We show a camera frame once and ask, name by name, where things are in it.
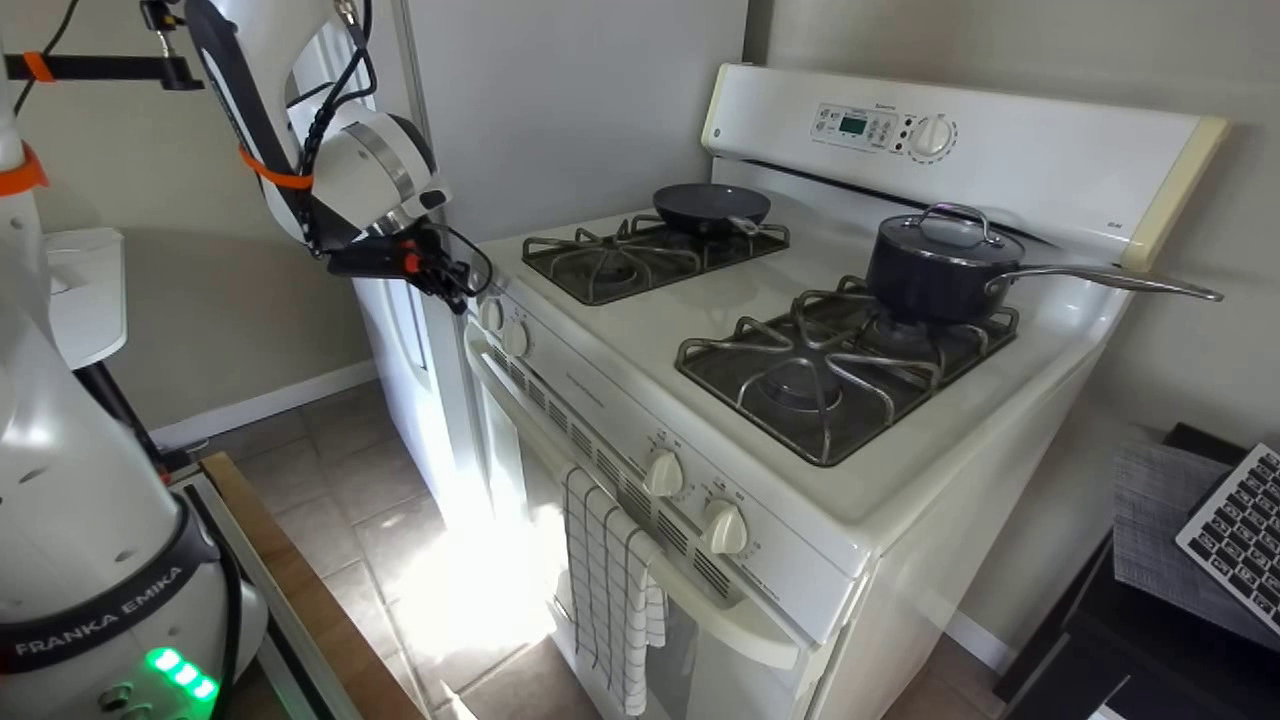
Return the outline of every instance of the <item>wooden board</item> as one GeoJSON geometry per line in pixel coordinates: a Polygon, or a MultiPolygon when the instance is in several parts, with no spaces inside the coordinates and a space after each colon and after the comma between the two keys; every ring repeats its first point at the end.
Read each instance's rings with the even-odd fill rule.
{"type": "Polygon", "coordinates": [[[366,720],[417,720],[424,717],[386,662],[366,646],[366,640],[357,631],[348,611],[327,597],[323,581],[311,571],[311,563],[293,546],[293,541],[278,533],[278,524],[268,517],[268,509],[255,501],[230,456],[213,452],[200,458],[213,486],[230,509],[237,524],[276,575],[278,590],[286,597],[293,611],[304,619],[311,640],[319,643],[333,670],[345,681],[351,704],[366,720]]]}

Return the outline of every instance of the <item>black frying pan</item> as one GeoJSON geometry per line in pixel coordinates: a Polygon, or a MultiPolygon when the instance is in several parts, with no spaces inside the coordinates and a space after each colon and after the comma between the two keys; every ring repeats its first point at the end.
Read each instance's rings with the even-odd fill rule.
{"type": "Polygon", "coordinates": [[[773,204],[737,183],[671,183],[650,193],[650,208],[663,223],[692,236],[756,236],[773,204]]]}

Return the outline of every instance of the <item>white wall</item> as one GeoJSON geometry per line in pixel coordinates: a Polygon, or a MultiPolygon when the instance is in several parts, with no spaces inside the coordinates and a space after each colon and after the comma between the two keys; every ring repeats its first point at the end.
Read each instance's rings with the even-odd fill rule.
{"type": "MultiPolygon", "coordinates": [[[[0,43],[39,47],[61,6],[0,0],[0,43]]],[[[86,0],[61,51],[157,47],[134,0],[86,0]]],[[[366,359],[348,280],[276,233],[217,95],[49,83],[20,128],[53,174],[42,223],[125,233],[130,337],[112,370],[151,426],[366,359]]]]}
{"type": "Polygon", "coordinates": [[[1140,300],[988,554],[963,611],[1019,643],[1110,517],[1117,456],[1173,421],[1261,438],[1280,422],[1274,0],[774,0],[773,63],[1214,113],[1237,124],[1163,253],[1229,290],[1140,300]]]}

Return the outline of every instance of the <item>stove knob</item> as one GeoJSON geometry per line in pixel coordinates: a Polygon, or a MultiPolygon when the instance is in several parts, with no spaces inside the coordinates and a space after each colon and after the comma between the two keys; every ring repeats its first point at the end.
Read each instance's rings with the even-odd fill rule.
{"type": "Polygon", "coordinates": [[[671,448],[658,448],[640,480],[645,496],[681,496],[683,463],[671,448]]]}
{"type": "Polygon", "coordinates": [[[711,554],[740,554],[750,545],[749,517],[727,496],[708,496],[704,518],[704,546],[711,554]]]}
{"type": "Polygon", "coordinates": [[[505,331],[505,325],[507,325],[505,300],[495,300],[495,295],[480,300],[480,329],[486,329],[495,337],[495,331],[505,331]]]}
{"type": "Polygon", "coordinates": [[[523,325],[523,320],[507,320],[507,325],[495,331],[495,345],[505,345],[507,356],[523,359],[526,349],[533,349],[526,325],[523,325]]]}

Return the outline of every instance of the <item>green light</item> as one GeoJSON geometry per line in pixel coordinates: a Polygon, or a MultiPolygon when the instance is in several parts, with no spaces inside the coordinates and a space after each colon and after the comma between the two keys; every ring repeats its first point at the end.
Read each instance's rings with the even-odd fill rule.
{"type": "Polygon", "coordinates": [[[190,689],[190,694],[194,694],[194,698],[213,698],[213,694],[217,694],[217,681],[205,677],[205,681],[190,689]]]}
{"type": "Polygon", "coordinates": [[[183,657],[181,657],[176,646],[151,646],[151,650],[148,650],[148,662],[151,662],[157,670],[173,670],[181,659],[183,659],[183,657]]]}
{"type": "Polygon", "coordinates": [[[200,681],[200,670],[194,670],[194,662],[183,662],[173,681],[187,689],[200,681]]]}

